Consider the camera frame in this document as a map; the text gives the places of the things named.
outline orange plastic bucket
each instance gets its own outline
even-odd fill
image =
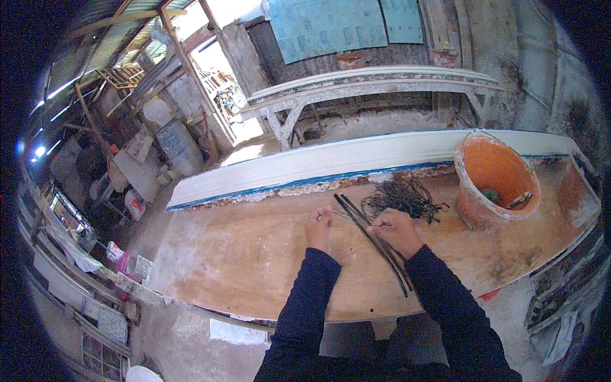
[[[510,220],[532,215],[541,201],[535,171],[518,153],[487,135],[472,134],[456,145],[456,173],[460,178],[458,213],[469,228],[492,232]],[[497,204],[480,190],[498,194]],[[532,197],[511,210],[508,206],[527,191]]]

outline blue panel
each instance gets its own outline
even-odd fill
[[[422,27],[416,0],[382,0],[390,42],[422,44]]]
[[[285,64],[388,45],[377,0],[269,0],[269,15]]]

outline wooden workbench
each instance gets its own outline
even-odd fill
[[[458,177],[422,178],[436,202],[446,202],[440,223],[417,221],[423,241],[474,296],[497,289],[558,256],[590,222],[573,227],[557,193],[566,163],[535,166],[541,204],[525,221],[493,233],[471,231],[457,214]],[[357,204],[373,185],[175,213],[156,255],[149,286],[164,295],[220,312],[275,320],[304,257],[302,224],[314,209],[339,208],[334,192]],[[360,321],[416,314],[415,293],[404,298],[387,263],[359,229],[335,217],[333,251],[351,256],[331,295],[327,321]]]

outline black string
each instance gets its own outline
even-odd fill
[[[361,210],[372,219],[387,208],[394,208],[407,212],[414,218],[425,218],[428,224],[435,218],[435,214],[443,206],[450,208],[446,203],[435,204],[428,190],[417,180],[391,180],[376,185],[376,191],[363,199]]]

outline green object in bucket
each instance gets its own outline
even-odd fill
[[[486,197],[486,199],[490,200],[494,204],[496,204],[500,199],[499,193],[493,189],[484,188],[481,189],[480,192]]]

